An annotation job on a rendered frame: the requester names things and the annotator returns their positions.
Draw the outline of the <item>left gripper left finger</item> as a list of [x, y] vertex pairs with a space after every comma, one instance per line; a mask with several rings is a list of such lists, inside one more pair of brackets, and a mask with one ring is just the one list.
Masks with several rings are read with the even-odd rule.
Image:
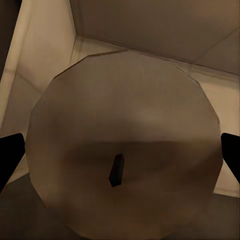
[[21, 133], [0, 138], [0, 193], [25, 154]]

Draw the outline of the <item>pillar candle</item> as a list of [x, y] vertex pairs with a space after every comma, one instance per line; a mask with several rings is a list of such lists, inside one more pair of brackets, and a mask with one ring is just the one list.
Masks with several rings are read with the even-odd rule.
[[160, 240], [212, 198], [220, 119], [199, 82], [132, 49], [55, 76], [30, 116], [30, 179], [49, 212], [92, 240]]

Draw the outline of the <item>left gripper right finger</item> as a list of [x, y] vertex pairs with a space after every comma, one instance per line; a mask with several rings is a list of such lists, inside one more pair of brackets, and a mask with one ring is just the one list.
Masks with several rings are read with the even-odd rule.
[[223, 133], [221, 145], [222, 156], [240, 183], [240, 136]]

